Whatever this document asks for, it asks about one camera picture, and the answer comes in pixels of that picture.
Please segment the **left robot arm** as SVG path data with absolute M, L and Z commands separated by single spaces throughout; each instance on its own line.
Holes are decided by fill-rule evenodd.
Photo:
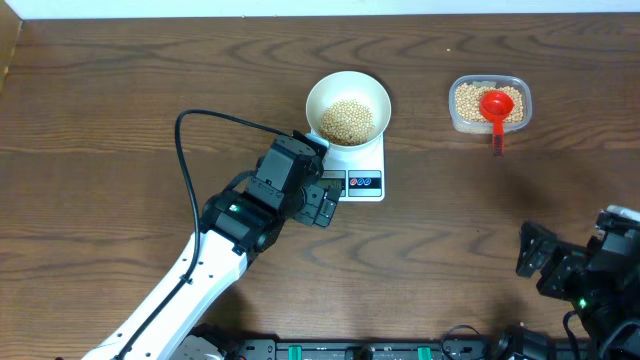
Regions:
M 133 314 L 87 353 L 89 359 L 169 359 L 210 305 L 272 246 L 285 222 L 327 227 L 339 200 L 319 181 L 330 144 L 314 134 L 280 134 L 244 178 L 196 213 L 180 258 Z

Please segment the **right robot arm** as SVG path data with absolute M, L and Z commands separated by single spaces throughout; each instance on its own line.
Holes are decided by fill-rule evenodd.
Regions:
M 585 246 L 540 224 L 520 229 L 516 274 L 540 273 L 542 296 L 571 303 L 600 359 L 639 357 L 639 223 L 600 214 Z

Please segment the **red measuring scoop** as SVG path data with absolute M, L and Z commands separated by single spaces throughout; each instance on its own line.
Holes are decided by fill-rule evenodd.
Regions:
M 487 121 L 492 123 L 492 152 L 495 157 L 503 155 L 504 120 L 513 109 L 512 98 L 499 90 L 488 91 L 480 99 L 479 111 Z

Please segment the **beige bowl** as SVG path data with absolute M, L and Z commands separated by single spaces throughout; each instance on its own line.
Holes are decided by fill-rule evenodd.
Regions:
M 356 71 L 330 74 L 312 88 L 307 97 L 305 112 L 314 133 L 324 138 L 320 133 L 321 117 L 332 104 L 340 100 L 356 100 L 373 113 L 375 130 L 364 144 L 384 134 L 391 120 L 391 98 L 378 80 Z

